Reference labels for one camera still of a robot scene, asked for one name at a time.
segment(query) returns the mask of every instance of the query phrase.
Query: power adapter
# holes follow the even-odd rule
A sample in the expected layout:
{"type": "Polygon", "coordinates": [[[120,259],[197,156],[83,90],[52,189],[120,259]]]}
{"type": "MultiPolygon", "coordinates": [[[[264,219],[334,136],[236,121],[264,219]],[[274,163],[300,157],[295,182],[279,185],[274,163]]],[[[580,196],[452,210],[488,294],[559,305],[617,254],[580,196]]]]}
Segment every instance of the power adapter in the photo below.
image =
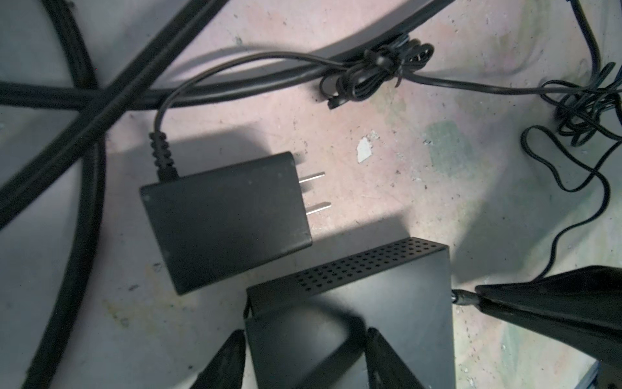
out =
{"type": "Polygon", "coordinates": [[[307,215],[330,206],[305,209],[300,183],[324,173],[299,179],[290,152],[186,177],[156,164],[140,192],[177,294],[309,247],[307,215]]]}

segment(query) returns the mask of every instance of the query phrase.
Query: table surface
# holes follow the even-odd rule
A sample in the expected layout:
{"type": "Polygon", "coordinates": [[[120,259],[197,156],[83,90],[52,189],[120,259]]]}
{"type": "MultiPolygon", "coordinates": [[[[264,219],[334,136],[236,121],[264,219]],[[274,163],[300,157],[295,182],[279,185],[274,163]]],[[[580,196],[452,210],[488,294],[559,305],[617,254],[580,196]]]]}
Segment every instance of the table surface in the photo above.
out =
{"type": "MultiPolygon", "coordinates": [[[[309,52],[383,23],[422,0],[231,0],[156,85],[175,85],[201,69],[256,50],[309,52]]],[[[36,0],[3,2],[0,79],[70,86],[60,44],[36,0]]],[[[72,9],[100,85],[108,84],[185,0],[73,0],[72,9]]],[[[603,60],[620,60],[617,1],[583,1],[603,60]]],[[[456,0],[411,36],[435,46],[424,73],[516,87],[551,78],[585,81],[589,54],[570,5],[546,0],[456,0]]],[[[550,124],[537,96],[503,97],[386,83],[372,98],[328,110],[317,82],[238,101],[170,110],[164,131],[181,175],[283,151],[300,176],[325,171],[304,187],[310,248],[177,296],[138,188],[156,181],[148,146],[153,111],[128,112],[108,131],[106,203],[98,255],[55,388],[187,388],[231,331],[243,328],[245,289],[408,236],[450,246],[452,284],[531,279],[562,227],[601,201],[594,182],[566,194],[519,147],[520,132],[550,124]],[[357,147],[371,155],[358,161],[357,147]]],[[[0,107],[0,181],[10,177],[75,117],[74,112],[0,107]]],[[[619,125],[607,116],[613,131],[619,125]]],[[[543,136],[534,148],[560,166],[564,181],[584,172],[543,136]]],[[[572,152],[594,164],[608,141],[572,152]]],[[[620,266],[622,227],[614,176],[603,172],[610,208],[560,242],[554,273],[591,264],[620,266]]],[[[0,386],[17,388],[55,300],[75,228],[79,166],[0,233],[0,386]]],[[[593,360],[559,342],[454,307],[457,388],[573,388],[593,360]]],[[[245,388],[255,388],[246,364],[245,388]]]]}

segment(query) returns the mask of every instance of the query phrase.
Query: ventilation grille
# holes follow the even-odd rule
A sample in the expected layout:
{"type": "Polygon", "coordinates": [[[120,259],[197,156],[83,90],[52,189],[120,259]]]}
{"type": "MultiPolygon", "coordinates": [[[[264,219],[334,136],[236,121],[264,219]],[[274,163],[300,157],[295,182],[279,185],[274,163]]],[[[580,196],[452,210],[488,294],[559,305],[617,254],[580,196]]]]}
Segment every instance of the ventilation grille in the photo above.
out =
{"type": "Polygon", "coordinates": [[[295,278],[298,292],[315,294],[401,265],[445,248],[431,241],[408,238],[347,258],[332,261],[288,276],[295,278]]]}

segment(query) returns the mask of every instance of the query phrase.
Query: metal prong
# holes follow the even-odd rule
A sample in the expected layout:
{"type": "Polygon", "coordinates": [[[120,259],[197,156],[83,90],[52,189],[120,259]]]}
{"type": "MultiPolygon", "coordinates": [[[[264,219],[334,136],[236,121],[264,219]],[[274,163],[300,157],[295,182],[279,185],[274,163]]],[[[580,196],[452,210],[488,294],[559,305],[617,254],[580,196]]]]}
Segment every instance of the metal prong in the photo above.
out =
{"type": "Polygon", "coordinates": [[[324,177],[325,175],[326,174],[324,172],[315,173],[315,174],[312,174],[311,176],[306,176],[306,177],[299,179],[298,183],[302,184],[303,182],[315,180],[316,178],[321,178],[321,177],[324,177]]]}
{"type": "Polygon", "coordinates": [[[323,209],[330,208],[330,206],[331,206],[331,203],[323,202],[323,203],[313,205],[309,208],[305,208],[305,212],[307,213],[307,215],[310,215],[311,213],[319,212],[323,209]]]}

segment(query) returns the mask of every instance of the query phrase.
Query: cable strain relief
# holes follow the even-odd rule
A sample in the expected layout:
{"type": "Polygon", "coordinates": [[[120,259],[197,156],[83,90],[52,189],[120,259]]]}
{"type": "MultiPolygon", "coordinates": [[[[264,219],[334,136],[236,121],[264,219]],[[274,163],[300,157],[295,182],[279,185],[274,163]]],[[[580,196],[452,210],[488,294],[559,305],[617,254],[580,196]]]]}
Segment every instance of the cable strain relief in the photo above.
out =
{"type": "Polygon", "coordinates": [[[177,169],[173,166],[174,161],[170,157],[169,143],[166,141],[166,134],[159,131],[150,133],[151,148],[155,157],[155,165],[157,166],[157,176],[160,182],[172,181],[179,178],[177,169]]]}

